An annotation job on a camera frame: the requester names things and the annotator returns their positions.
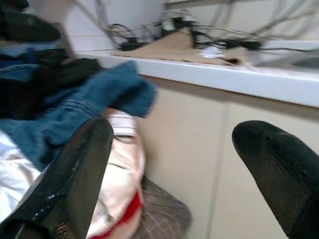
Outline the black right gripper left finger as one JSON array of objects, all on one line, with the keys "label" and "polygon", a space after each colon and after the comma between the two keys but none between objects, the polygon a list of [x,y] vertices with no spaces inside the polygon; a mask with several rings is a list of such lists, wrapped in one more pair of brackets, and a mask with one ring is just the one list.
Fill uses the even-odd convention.
[{"label": "black right gripper left finger", "polygon": [[83,123],[0,225],[3,239],[84,239],[113,141],[102,117]]}]

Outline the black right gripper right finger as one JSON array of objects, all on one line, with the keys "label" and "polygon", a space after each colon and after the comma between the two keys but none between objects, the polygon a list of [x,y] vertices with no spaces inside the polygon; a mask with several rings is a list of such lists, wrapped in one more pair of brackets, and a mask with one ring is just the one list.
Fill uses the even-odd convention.
[{"label": "black right gripper right finger", "polygon": [[260,120],[237,124],[234,148],[290,239],[319,237],[319,156],[296,136]]}]

